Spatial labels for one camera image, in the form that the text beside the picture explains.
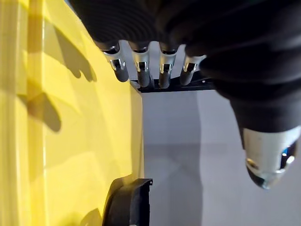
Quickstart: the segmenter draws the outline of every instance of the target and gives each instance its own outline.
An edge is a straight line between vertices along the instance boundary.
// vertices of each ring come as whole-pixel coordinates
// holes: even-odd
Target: gray floor
[[[151,226],[301,226],[301,158],[272,190],[256,187],[215,91],[143,94],[143,111]]]

